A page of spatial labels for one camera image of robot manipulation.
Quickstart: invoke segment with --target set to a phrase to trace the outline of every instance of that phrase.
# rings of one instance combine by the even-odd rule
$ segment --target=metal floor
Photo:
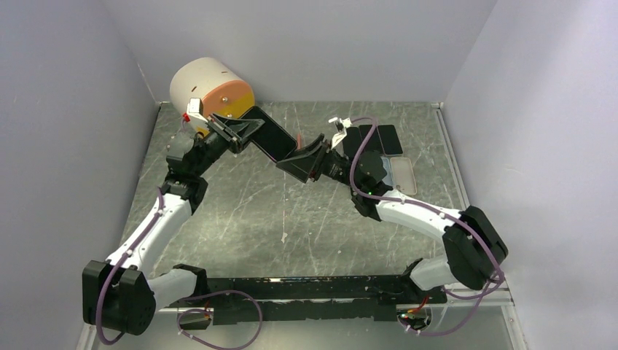
[[[305,144],[331,137],[331,117],[376,116],[394,124],[411,159],[415,198],[462,208],[449,155],[428,103],[275,102],[260,106]],[[179,131],[180,114],[163,104],[141,172],[124,238],[154,203],[167,172],[165,146]],[[208,191],[194,215],[171,240],[154,275],[178,263],[210,277],[333,276],[401,273],[419,257],[441,254],[441,244],[390,222],[360,216],[349,189],[323,176],[303,184],[275,168],[255,146],[225,154],[204,173]]]

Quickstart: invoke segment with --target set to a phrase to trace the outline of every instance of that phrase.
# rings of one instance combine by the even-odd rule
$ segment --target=white enclosure wall
[[[157,100],[218,58],[260,100],[444,101],[496,0],[104,0]]]
[[[75,349],[156,111],[99,1],[0,1],[0,349]]]
[[[499,0],[446,100],[531,349],[615,349],[618,7]]]

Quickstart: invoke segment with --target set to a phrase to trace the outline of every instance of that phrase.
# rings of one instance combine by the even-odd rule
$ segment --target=white cylinder
[[[191,98],[201,98],[204,115],[238,118],[255,105],[251,87],[223,63],[204,57],[187,63],[170,84],[171,102],[181,114]]]

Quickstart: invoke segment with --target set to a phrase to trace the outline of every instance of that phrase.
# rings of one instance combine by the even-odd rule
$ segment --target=purple wire
[[[488,287],[489,287],[489,284],[486,284],[485,288],[483,289],[483,292],[486,292]],[[479,305],[481,304],[481,300],[482,300],[482,297],[477,298],[477,302],[474,303],[474,306],[472,306],[472,309],[470,310],[470,312],[455,327],[453,327],[453,328],[451,328],[449,330],[445,330],[444,332],[423,332],[423,331],[420,331],[420,332],[417,332],[417,334],[418,335],[422,335],[424,337],[442,337],[444,335],[449,335],[449,334],[457,332],[466,323],[468,323],[468,321],[474,316],[475,313],[477,313],[477,311],[479,309]],[[401,325],[404,325],[403,322],[400,319],[397,319],[397,321]]]
[[[354,171],[356,170],[356,164],[358,164],[359,162],[359,158],[361,157],[361,153],[363,152],[364,148],[366,147],[367,143],[369,143],[369,138],[371,137],[371,135],[373,135],[373,133],[375,132],[375,129],[377,127],[377,120],[374,117],[360,117],[360,118],[356,118],[355,120],[352,120],[352,123],[356,123],[359,122],[361,120],[371,120],[372,125],[371,128],[369,130],[369,133],[367,133],[367,135],[365,136],[363,142],[361,143],[361,146],[359,147],[359,150],[356,151],[356,154],[354,155],[354,159],[352,159],[352,167],[350,170],[350,187],[352,187],[352,190],[354,190],[354,192],[360,194],[360,196],[365,197],[365,198],[369,198],[369,199],[374,199],[377,201],[393,201],[393,202],[400,202],[401,203],[401,198],[395,198],[395,197],[383,197],[383,196],[379,196],[379,195],[370,195],[368,193],[362,192],[354,183]],[[476,298],[482,298],[488,294],[490,294],[491,292],[495,291],[496,289],[498,289],[500,287],[500,285],[504,282],[504,272],[500,269],[500,265],[498,264],[498,261],[496,260],[496,258],[493,256],[491,250],[489,249],[489,247],[487,246],[487,244],[483,241],[483,239],[479,236],[478,233],[476,233],[476,231],[474,231],[474,229],[472,227],[470,227],[468,224],[466,224],[465,222],[461,221],[460,219],[454,217],[453,215],[450,215],[448,213],[442,213],[442,211],[440,211],[439,209],[434,208],[433,206],[430,206],[424,202],[420,202],[420,201],[414,201],[412,199],[406,199],[405,203],[408,204],[413,204],[416,206],[419,206],[421,208],[425,208],[437,215],[440,214],[444,214],[444,216],[455,222],[457,225],[460,225],[461,227],[464,228],[464,230],[468,231],[468,233],[470,233],[472,235],[472,237],[474,237],[475,240],[477,240],[478,244],[481,246],[481,248],[483,249],[483,251],[486,253],[486,255],[488,256],[489,260],[491,261],[491,265],[493,265],[493,268],[495,269],[496,273],[498,274],[498,283],[492,287],[491,289],[488,289],[489,287],[489,283],[490,281],[488,281],[488,283],[485,286],[485,289],[477,295],[471,296],[471,297],[463,297],[460,295],[455,295],[452,292],[448,292],[445,290],[445,293],[454,297],[454,298],[458,298],[458,299],[463,299],[463,300],[469,300],[469,299],[476,299]]]
[[[210,312],[203,310],[201,308],[191,308],[189,310],[186,310],[185,312],[183,312],[182,314],[178,315],[178,318],[176,319],[176,325],[178,326],[178,331],[179,334],[182,334],[186,337],[188,337],[189,339],[192,339],[194,341],[197,341],[200,344],[206,345],[211,347],[212,349],[216,349],[216,350],[241,350],[246,348],[247,346],[250,346],[256,339],[257,336],[259,335],[259,332],[262,330],[262,323],[264,321],[263,315],[262,315],[262,309],[259,307],[259,304],[257,303],[257,300],[253,299],[252,296],[250,296],[249,294],[245,293],[245,292],[241,292],[240,290],[222,290],[221,292],[214,292],[214,293],[210,293],[210,294],[206,294],[206,295],[198,295],[197,297],[185,297],[182,300],[185,301],[190,301],[190,300],[199,300],[199,299],[206,299],[206,298],[210,298],[210,297],[214,297],[217,295],[221,295],[221,294],[239,294],[244,296],[245,298],[249,299],[257,308],[257,313],[259,315],[259,324],[257,326],[257,331],[255,332],[253,338],[251,338],[247,343],[245,343],[242,346],[238,346],[235,348],[223,348],[221,346],[217,346],[214,344],[211,344],[201,338],[198,338],[190,333],[188,333],[186,330],[183,330],[181,325],[180,325],[180,319],[187,314],[210,314]]]
[[[133,243],[127,248],[127,251],[129,250],[135,251],[135,248],[141,243],[144,237],[146,237],[148,232],[150,232],[150,230],[155,226],[155,223],[157,222],[159,217],[161,217],[160,211],[163,210],[163,195],[161,194],[161,189],[159,188],[157,188],[157,199],[159,202],[159,209],[157,210],[156,213],[154,213],[148,225],[144,228],[143,231],[141,231],[141,233],[135,239],[135,241],[133,241]],[[116,338],[111,339],[111,340],[105,338],[105,335],[103,334],[102,321],[103,321],[103,302],[105,301],[105,294],[107,293],[107,289],[109,288],[109,285],[112,283],[112,279],[114,278],[114,275],[116,274],[120,266],[122,266],[122,264],[124,264],[128,258],[129,258],[129,255],[127,254],[126,251],[122,253],[122,256],[120,257],[120,259],[118,259],[118,262],[116,262],[116,265],[114,265],[114,267],[112,268],[112,271],[110,271],[109,275],[105,279],[105,282],[103,283],[103,287],[101,288],[101,293],[98,295],[97,309],[96,309],[96,314],[95,314],[95,325],[97,329],[98,339],[104,345],[115,344],[125,334],[124,332],[121,332],[118,336],[116,336]]]

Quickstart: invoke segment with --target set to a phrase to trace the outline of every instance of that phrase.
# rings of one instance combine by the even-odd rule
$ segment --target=purple cable
[[[247,346],[250,346],[256,339],[257,336],[259,335],[259,332],[262,330],[262,322],[264,321],[263,316],[262,316],[262,309],[259,307],[259,304],[257,303],[257,300],[253,299],[252,296],[250,296],[249,294],[245,293],[245,292],[241,292],[239,290],[222,290],[221,292],[214,292],[214,293],[210,293],[210,294],[206,294],[206,295],[198,295],[197,297],[185,297],[182,300],[185,301],[189,301],[189,300],[199,300],[199,299],[206,299],[206,298],[210,298],[210,297],[214,297],[217,295],[221,295],[221,294],[239,294],[244,296],[245,298],[249,299],[257,308],[257,313],[259,315],[259,324],[257,326],[257,331],[255,332],[253,338],[251,338],[247,343],[245,343],[245,345],[242,346],[238,346],[236,348],[223,348],[221,346],[217,346],[214,344],[211,344],[205,340],[202,340],[198,337],[195,337],[193,334],[189,334],[186,330],[183,330],[181,325],[180,325],[180,319],[187,314],[210,314],[210,312],[203,310],[201,308],[191,308],[189,310],[186,310],[185,312],[183,312],[182,314],[178,315],[178,318],[176,319],[176,325],[178,326],[178,331],[179,331],[179,335],[182,334],[185,337],[188,337],[189,339],[192,339],[194,341],[197,341],[200,344],[206,345],[211,347],[212,349],[216,349],[216,350],[241,350],[246,348]]]
[[[159,209],[157,210],[156,213],[154,213],[148,225],[144,228],[143,231],[141,231],[141,233],[135,239],[135,241],[133,241],[133,243],[127,248],[127,251],[129,250],[134,251],[135,248],[144,239],[144,237],[146,237],[148,232],[150,232],[150,230],[155,226],[155,223],[157,222],[159,217],[161,217],[160,212],[163,210],[163,195],[161,195],[161,189],[159,188],[157,188],[157,199],[159,201]],[[114,265],[114,267],[112,268],[112,271],[110,271],[109,275],[105,279],[105,282],[103,283],[103,287],[101,288],[101,293],[98,295],[97,309],[96,309],[96,314],[95,314],[95,324],[96,324],[98,339],[104,345],[115,344],[125,334],[124,332],[121,332],[116,338],[112,340],[105,338],[105,335],[103,334],[102,321],[103,321],[103,302],[105,301],[105,294],[107,293],[107,289],[109,288],[109,285],[112,283],[112,279],[114,278],[114,275],[116,274],[118,269],[120,268],[120,266],[122,266],[122,264],[125,263],[127,258],[129,258],[127,251],[122,253],[122,256],[120,257],[120,259],[118,259],[118,262],[116,262],[116,265]]]
[[[365,136],[363,142],[361,143],[361,146],[359,147],[359,150],[356,151],[356,154],[354,155],[354,159],[352,159],[352,166],[351,166],[351,170],[350,170],[350,187],[352,187],[352,190],[354,190],[354,192],[360,194],[360,196],[365,197],[365,198],[369,198],[369,199],[374,199],[377,201],[393,201],[393,202],[400,202],[401,203],[401,198],[395,198],[395,197],[382,197],[379,195],[370,195],[368,193],[362,192],[354,183],[354,171],[356,170],[356,164],[358,164],[359,162],[359,158],[361,157],[361,153],[363,152],[364,148],[366,147],[367,143],[369,143],[369,138],[371,137],[371,135],[373,135],[373,133],[375,132],[375,129],[377,127],[377,120],[374,117],[360,117],[360,118],[356,118],[355,120],[352,120],[352,123],[356,123],[358,121],[361,120],[371,120],[372,125],[371,128],[369,130],[369,133],[367,133],[367,135]],[[491,289],[488,289],[490,281],[488,281],[488,283],[485,286],[485,289],[477,295],[471,296],[471,297],[463,297],[463,296],[459,296],[459,295],[455,295],[452,292],[448,292],[447,290],[445,290],[445,293],[454,297],[454,298],[458,298],[458,299],[463,299],[463,300],[469,300],[469,299],[476,299],[476,298],[482,298],[488,294],[490,294],[491,292],[495,291],[496,289],[498,289],[500,287],[500,285],[504,282],[504,272],[500,269],[500,265],[498,264],[498,261],[496,260],[496,258],[493,256],[491,250],[489,249],[489,247],[487,246],[487,244],[483,241],[483,239],[479,236],[478,233],[476,233],[476,231],[474,231],[474,229],[472,229],[472,227],[470,227],[468,224],[466,224],[465,222],[461,221],[460,219],[454,217],[453,215],[447,214],[447,213],[442,213],[442,211],[440,211],[439,209],[434,208],[433,206],[430,206],[426,203],[420,202],[420,201],[414,201],[412,199],[407,199],[405,200],[405,203],[408,204],[413,204],[416,206],[419,206],[421,208],[425,208],[433,213],[435,213],[436,215],[440,215],[440,214],[444,214],[444,216],[455,222],[457,225],[460,225],[461,227],[464,228],[464,230],[468,231],[468,233],[470,233],[470,235],[472,235],[472,237],[474,237],[474,239],[478,242],[478,244],[481,246],[481,248],[483,249],[483,251],[486,253],[486,255],[488,256],[489,260],[491,261],[491,265],[493,265],[493,268],[495,269],[496,273],[498,274],[498,283],[492,287]]]
[[[488,287],[489,287],[489,284],[486,284],[485,288],[483,289],[483,292],[486,292]],[[423,337],[442,337],[444,335],[449,335],[449,334],[457,332],[466,323],[468,323],[468,321],[474,316],[475,313],[477,313],[477,310],[479,309],[479,305],[481,304],[481,300],[482,300],[482,297],[477,298],[477,302],[474,303],[474,306],[472,306],[472,309],[470,310],[470,312],[455,327],[453,327],[453,328],[451,328],[449,330],[445,330],[444,332],[423,332],[423,331],[420,331],[420,332],[417,332],[417,335],[422,335]],[[401,319],[397,319],[397,321],[399,322],[399,324],[404,326],[404,324],[401,321]]]

